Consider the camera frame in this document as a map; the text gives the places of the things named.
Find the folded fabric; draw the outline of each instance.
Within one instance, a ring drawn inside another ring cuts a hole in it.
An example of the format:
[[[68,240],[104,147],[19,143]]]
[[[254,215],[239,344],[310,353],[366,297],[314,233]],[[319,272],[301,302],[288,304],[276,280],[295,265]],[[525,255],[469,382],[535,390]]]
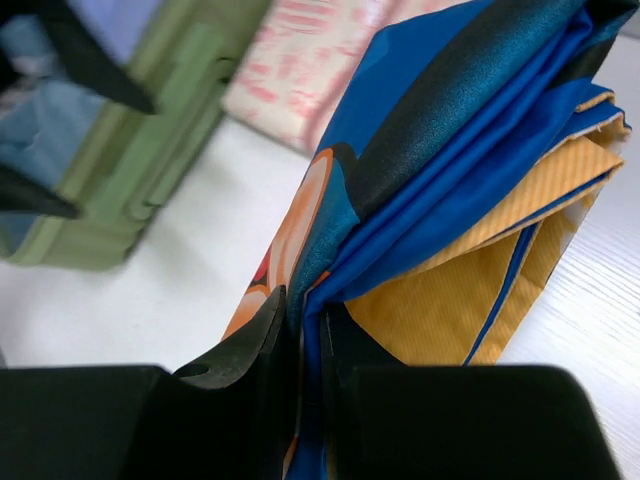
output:
[[[226,111],[312,154],[373,34],[466,0],[276,0],[223,100]]]
[[[69,6],[119,63],[133,54],[161,4],[162,0],[69,0]],[[123,18],[126,21],[116,22]],[[3,25],[0,45],[20,73],[48,75],[0,115],[0,162],[53,188],[63,178],[106,99],[69,81],[56,65],[55,49],[33,15],[17,16]],[[37,218],[31,213],[0,213],[4,240],[11,252],[17,250]]]
[[[104,51],[67,0],[7,0],[0,10],[0,26],[20,15],[37,18],[71,81],[144,113],[154,112],[149,96]],[[12,70],[5,58],[0,86],[6,87],[15,77]]]
[[[326,304],[409,364],[500,355],[622,164],[630,128],[591,80],[637,5],[476,0],[374,37],[227,331],[288,287],[304,366],[288,478],[331,460]]]

